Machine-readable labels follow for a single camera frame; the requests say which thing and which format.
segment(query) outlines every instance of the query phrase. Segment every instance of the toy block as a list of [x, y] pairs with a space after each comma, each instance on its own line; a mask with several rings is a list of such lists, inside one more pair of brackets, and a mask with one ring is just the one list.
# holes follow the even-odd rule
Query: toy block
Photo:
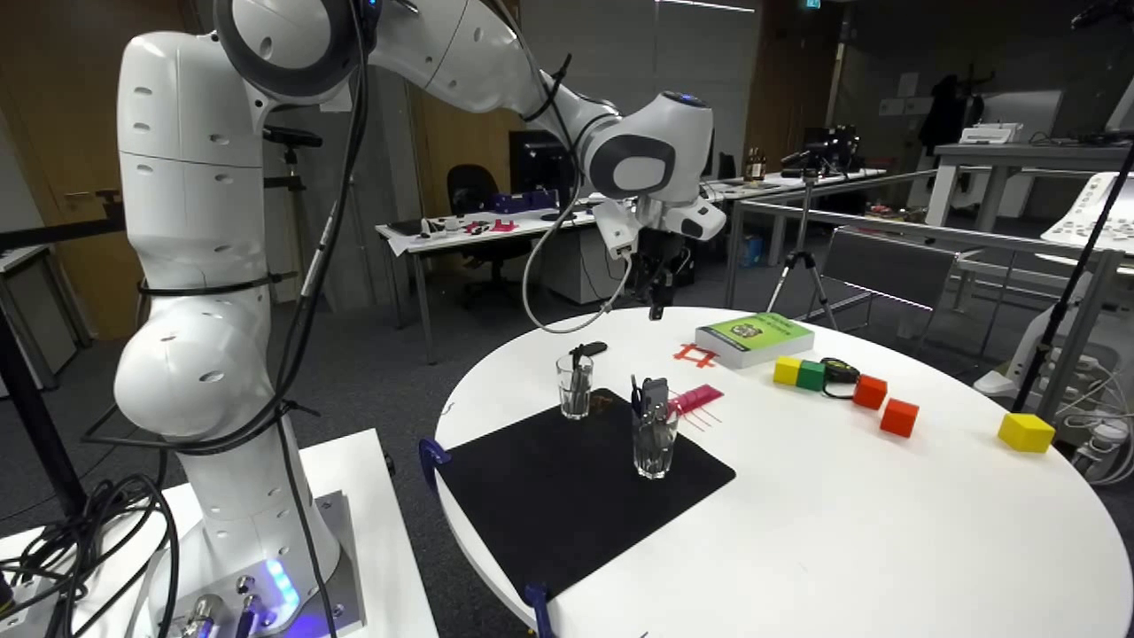
[[797, 385], [820, 395], [820, 390], [825, 390], [825, 370], [820, 370], [820, 361], [800, 361], [800, 380], [797, 380]]
[[1057, 429], [1037, 416], [1007, 416], [999, 423], [999, 440], [1020, 455], [1044, 455], [1057, 442]]
[[774, 370], [772, 370], [772, 382], [774, 385], [797, 385], [800, 382], [800, 358], [774, 358]]
[[916, 423], [916, 403], [888, 402], [881, 410], [881, 431], [910, 440], [914, 423]]
[[887, 395], [888, 395], [887, 380], [857, 375], [857, 382], [855, 382], [855, 403], [857, 403], [857, 407], [877, 410], [881, 402], [887, 402]]

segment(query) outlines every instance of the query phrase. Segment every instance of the glass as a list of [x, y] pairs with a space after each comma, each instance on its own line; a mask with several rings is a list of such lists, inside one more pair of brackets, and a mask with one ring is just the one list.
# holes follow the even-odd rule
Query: glass
[[559, 410], [568, 423], [579, 423], [591, 416], [591, 358], [559, 358], [555, 380], [559, 380]]
[[674, 469], [675, 410], [660, 407], [634, 418], [634, 469], [640, 478], [660, 483]]

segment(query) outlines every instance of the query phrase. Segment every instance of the black chair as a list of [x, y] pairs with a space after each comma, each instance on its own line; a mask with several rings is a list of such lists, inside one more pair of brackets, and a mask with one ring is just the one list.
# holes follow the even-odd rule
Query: black chair
[[[449, 195], [449, 213], [462, 218], [462, 213], [492, 208], [499, 198], [499, 188], [484, 166], [455, 163], [446, 173], [446, 195]], [[526, 255], [526, 244], [525, 241], [492, 241], [492, 244], [462, 250], [459, 255], [472, 260], [473, 265], [492, 264], [492, 283], [499, 283], [503, 264]]]

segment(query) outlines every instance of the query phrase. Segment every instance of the green block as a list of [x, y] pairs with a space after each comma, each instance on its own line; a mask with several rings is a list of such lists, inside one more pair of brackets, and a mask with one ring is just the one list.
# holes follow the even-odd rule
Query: green block
[[825, 370], [820, 370], [820, 361], [804, 361], [797, 385], [820, 395], [820, 385], [825, 385]]

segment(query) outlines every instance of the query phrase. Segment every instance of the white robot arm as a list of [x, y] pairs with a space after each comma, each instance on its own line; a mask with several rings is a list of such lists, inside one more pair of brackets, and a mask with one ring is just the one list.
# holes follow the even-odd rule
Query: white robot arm
[[179, 442], [203, 505], [203, 530], [179, 541], [179, 622], [203, 600], [226, 613], [255, 600], [262, 632], [275, 634], [314, 591], [314, 565], [328, 573], [344, 556], [299, 473], [299, 508], [285, 494], [279, 460], [297, 469], [285, 418], [275, 416], [279, 429], [246, 423], [275, 402], [262, 121], [275, 102], [328, 102], [366, 64], [459, 109], [503, 107], [559, 135], [584, 185], [607, 195], [596, 218], [611, 255], [629, 255], [640, 228], [702, 241], [722, 228], [699, 198], [707, 107], [660, 96], [615, 117], [584, 102], [479, 0], [216, 0], [211, 37], [138, 37], [119, 64], [116, 147], [152, 312], [119, 356], [112, 396], [138, 429]]

